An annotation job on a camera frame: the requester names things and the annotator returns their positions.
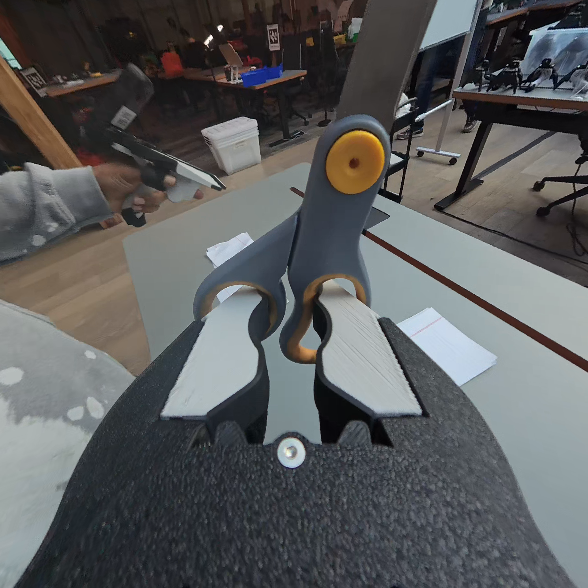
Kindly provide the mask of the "grey desk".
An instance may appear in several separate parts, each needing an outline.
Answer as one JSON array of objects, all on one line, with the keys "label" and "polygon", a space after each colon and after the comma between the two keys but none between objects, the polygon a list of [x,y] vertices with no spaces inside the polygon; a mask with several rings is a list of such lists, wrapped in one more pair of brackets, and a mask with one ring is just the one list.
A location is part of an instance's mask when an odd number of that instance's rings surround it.
[{"label": "grey desk", "polygon": [[[151,359],[193,319],[206,250],[248,232],[259,239],[295,212],[309,164],[227,191],[123,240]],[[433,308],[496,363],[462,387],[499,441],[533,518],[577,587],[587,587],[587,373],[367,236],[360,247],[372,309],[400,324]]]}]

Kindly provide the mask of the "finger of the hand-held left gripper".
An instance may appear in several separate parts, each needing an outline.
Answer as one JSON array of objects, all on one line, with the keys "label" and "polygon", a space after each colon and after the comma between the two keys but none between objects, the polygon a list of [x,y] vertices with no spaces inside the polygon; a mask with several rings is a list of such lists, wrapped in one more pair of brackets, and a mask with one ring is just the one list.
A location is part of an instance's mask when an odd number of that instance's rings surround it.
[{"label": "finger of the hand-held left gripper", "polygon": [[225,184],[214,174],[205,172],[175,156],[159,151],[141,139],[122,129],[108,129],[107,141],[117,151],[130,155],[138,163],[143,183],[155,190],[167,190],[164,180],[174,177],[173,189],[182,184],[197,184],[217,191],[226,189]]}]

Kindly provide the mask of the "wooden work table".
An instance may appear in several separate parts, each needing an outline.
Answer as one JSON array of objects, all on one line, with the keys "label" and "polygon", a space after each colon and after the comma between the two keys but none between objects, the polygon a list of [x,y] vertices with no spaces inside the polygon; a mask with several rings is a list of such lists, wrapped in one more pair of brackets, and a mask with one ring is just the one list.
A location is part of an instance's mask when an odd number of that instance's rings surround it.
[{"label": "wooden work table", "polygon": [[207,84],[212,92],[215,113],[217,118],[221,121],[224,118],[224,112],[218,104],[218,93],[221,90],[227,90],[234,94],[236,98],[241,99],[245,92],[262,92],[267,89],[275,89],[277,93],[279,120],[282,131],[282,138],[271,143],[270,146],[278,146],[283,143],[290,142],[296,138],[305,135],[303,130],[290,131],[288,105],[286,100],[286,84],[295,81],[302,81],[307,76],[307,70],[284,70],[280,77],[266,80],[264,83],[253,84],[246,86],[243,82],[233,83],[228,82],[223,72],[215,74],[214,69],[210,70],[208,74],[205,70],[197,70],[195,68],[186,68],[183,71],[183,78],[202,84]]}]

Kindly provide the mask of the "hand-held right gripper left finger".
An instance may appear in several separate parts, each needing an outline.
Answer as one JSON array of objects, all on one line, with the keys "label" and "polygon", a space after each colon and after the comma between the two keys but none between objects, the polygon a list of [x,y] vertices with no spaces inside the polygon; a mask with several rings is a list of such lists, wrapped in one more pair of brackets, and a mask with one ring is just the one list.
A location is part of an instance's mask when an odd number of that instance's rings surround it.
[{"label": "hand-held right gripper left finger", "polygon": [[260,328],[266,313],[258,292],[235,292],[210,311],[160,418],[254,422],[265,416],[269,378]]}]

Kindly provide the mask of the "stack of lined paper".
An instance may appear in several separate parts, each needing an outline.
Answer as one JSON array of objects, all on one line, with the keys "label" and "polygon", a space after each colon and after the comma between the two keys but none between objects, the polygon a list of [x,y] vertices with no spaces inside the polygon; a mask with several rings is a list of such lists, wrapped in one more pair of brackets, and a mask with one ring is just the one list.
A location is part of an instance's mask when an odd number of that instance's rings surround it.
[{"label": "stack of lined paper", "polygon": [[471,340],[432,307],[397,324],[457,386],[489,370],[497,357]]}]

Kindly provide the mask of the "cut lined paper pieces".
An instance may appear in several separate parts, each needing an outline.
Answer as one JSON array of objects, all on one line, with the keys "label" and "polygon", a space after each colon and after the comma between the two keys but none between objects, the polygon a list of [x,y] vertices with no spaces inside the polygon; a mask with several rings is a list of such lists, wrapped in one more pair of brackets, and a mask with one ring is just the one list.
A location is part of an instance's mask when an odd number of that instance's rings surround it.
[{"label": "cut lined paper pieces", "polygon": [[[254,240],[250,237],[248,232],[242,232],[239,235],[229,239],[228,241],[212,245],[206,250],[208,259],[212,262],[213,267],[216,269],[227,260],[231,259],[245,249],[247,246],[252,244]],[[232,296],[241,288],[241,285],[233,285],[221,290],[217,294],[219,303],[223,303],[227,298]]]}]

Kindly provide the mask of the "wooden table with black legs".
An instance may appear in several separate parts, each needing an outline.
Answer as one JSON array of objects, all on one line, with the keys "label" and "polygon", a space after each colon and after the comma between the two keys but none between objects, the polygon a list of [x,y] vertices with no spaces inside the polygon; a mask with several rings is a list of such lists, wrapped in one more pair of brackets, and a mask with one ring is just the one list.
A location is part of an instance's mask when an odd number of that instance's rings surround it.
[{"label": "wooden table with black legs", "polygon": [[453,91],[453,96],[477,103],[476,114],[480,125],[454,192],[435,203],[434,209],[439,212],[445,211],[483,183],[481,176],[474,177],[474,171],[494,124],[587,139],[587,101],[572,98],[570,89],[540,87],[529,93],[477,92],[473,84],[468,84]]}]

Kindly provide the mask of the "black chair frame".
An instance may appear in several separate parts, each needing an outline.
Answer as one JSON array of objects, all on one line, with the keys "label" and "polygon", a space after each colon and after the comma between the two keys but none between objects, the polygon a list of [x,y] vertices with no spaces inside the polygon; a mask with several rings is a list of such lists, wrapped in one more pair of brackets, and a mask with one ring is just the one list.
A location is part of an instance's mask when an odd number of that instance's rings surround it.
[{"label": "black chair frame", "polygon": [[[412,146],[413,136],[407,139],[408,143],[404,152],[396,151],[394,149],[394,140],[397,133],[406,129],[412,130],[419,114],[416,102],[416,98],[409,99],[403,92],[401,93],[401,97],[396,108],[394,123],[390,132],[390,145],[392,148],[390,161],[382,185],[378,192],[379,195],[396,203],[400,203],[402,200],[402,193],[405,185],[408,162],[410,160],[410,149]],[[397,173],[401,173],[401,183],[399,192],[395,193],[390,191],[387,185],[389,178]]]}]

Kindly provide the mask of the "person's left hand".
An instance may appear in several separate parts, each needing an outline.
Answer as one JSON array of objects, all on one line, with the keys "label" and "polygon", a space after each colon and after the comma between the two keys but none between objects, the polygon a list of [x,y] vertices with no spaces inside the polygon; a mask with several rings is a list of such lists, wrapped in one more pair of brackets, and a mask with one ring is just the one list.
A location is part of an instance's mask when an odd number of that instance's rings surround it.
[{"label": "person's left hand", "polygon": [[140,214],[156,212],[168,198],[165,190],[156,190],[144,196],[138,195],[139,187],[143,184],[139,167],[106,163],[92,167],[92,172],[110,209],[115,214],[121,213],[126,208],[124,204],[130,197],[132,201],[128,207]]}]

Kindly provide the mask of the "rolling whiteboard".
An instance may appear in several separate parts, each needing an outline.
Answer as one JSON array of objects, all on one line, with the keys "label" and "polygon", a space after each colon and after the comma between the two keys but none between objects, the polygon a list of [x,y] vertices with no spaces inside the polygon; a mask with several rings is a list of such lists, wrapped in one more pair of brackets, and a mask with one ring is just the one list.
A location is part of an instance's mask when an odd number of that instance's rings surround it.
[{"label": "rolling whiteboard", "polygon": [[419,114],[415,118],[415,123],[424,121],[430,115],[442,111],[443,121],[437,136],[436,146],[434,148],[425,148],[418,146],[417,155],[424,154],[437,155],[448,159],[449,165],[455,165],[459,158],[459,153],[448,152],[442,149],[442,143],[445,138],[447,125],[453,108],[456,105],[454,92],[459,86],[463,71],[465,69],[467,55],[472,43],[475,25],[481,11],[483,1],[437,1],[432,16],[425,30],[424,38],[419,51],[428,51],[431,48],[440,46],[456,38],[462,38],[463,44],[460,50],[458,64],[455,70],[453,82],[450,87],[450,94],[439,106],[433,107],[428,111]]}]

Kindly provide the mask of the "wooden post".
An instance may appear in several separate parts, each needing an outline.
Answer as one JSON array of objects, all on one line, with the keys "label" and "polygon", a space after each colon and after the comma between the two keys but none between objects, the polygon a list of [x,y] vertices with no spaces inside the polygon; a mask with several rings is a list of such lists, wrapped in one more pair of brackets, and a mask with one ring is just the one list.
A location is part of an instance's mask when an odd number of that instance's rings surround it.
[{"label": "wooden post", "polygon": [[74,151],[1,57],[1,105],[55,169],[82,168]]}]

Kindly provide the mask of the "white storage bins stack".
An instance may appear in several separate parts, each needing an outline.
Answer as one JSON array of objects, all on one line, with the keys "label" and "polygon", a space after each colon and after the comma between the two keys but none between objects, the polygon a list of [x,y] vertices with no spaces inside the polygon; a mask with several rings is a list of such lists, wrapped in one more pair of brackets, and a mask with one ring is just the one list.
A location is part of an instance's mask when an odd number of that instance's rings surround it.
[{"label": "white storage bins stack", "polygon": [[201,130],[217,165],[228,175],[261,163],[255,119],[240,116]]}]

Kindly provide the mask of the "person's grey splattered sweatshirt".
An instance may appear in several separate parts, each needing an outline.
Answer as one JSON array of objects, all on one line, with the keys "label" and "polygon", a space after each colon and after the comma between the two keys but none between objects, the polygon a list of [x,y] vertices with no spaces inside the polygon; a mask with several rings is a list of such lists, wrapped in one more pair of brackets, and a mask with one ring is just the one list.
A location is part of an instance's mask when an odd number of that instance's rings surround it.
[{"label": "person's grey splattered sweatshirt", "polygon": [[1,301],[1,587],[25,571],[90,438],[134,380],[45,316]]}]

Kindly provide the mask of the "black and white marker board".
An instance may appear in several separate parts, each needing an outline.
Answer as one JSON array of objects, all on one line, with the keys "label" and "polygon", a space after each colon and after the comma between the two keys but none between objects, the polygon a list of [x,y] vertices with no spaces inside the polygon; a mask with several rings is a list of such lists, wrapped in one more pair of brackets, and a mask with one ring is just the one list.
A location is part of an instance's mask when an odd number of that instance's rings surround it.
[{"label": "black and white marker board", "polygon": [[27,69],[20,71],[21,76],[26,83],[42,98],[47,97],[47,81],[43,75],[34,67],[31,66]]}]

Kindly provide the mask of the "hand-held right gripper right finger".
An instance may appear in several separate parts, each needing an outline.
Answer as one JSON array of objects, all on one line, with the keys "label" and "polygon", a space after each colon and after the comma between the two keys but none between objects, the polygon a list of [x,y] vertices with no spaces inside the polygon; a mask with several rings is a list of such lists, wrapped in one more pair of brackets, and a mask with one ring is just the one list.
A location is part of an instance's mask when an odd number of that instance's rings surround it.
[{"label": "hand-held right gripper right finger", "polygon": [[327,337],[317,367],[340,397],[371,419],[422,416],[379,315],[341,286],[323,286]]}]

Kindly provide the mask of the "grey and yellow scissors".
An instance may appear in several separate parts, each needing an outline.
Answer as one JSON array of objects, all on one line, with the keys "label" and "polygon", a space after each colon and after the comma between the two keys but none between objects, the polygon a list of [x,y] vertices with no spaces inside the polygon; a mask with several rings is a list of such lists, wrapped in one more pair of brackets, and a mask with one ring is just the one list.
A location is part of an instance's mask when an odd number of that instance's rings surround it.
[{"label": "grey and yellow scissors", "polygon": [[287,274],[293,309],[280,347],[289,360],[314,364],[317,351],[301,342],[322,284],[347,279],[356,298],[371,305],[359,239],[390,165],[399,99],[436,3],[368,1],[336,119],[316,144],[300,208],[206,277],[195,294],[195,320],[211,311],[221,290],[250,286],[267,301],[262,325],[268,337],[285,316],[282,277]]}]

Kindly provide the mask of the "person's left forearm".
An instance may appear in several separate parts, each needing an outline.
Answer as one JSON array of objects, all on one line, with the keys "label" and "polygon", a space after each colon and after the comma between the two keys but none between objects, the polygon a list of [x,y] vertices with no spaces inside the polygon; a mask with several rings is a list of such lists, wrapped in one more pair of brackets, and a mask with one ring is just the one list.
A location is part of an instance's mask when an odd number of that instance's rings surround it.
[{"label": "person's left forearm", "polygon": [[25,164],[1,175],[1,265],[113,214],[92,168]]}]

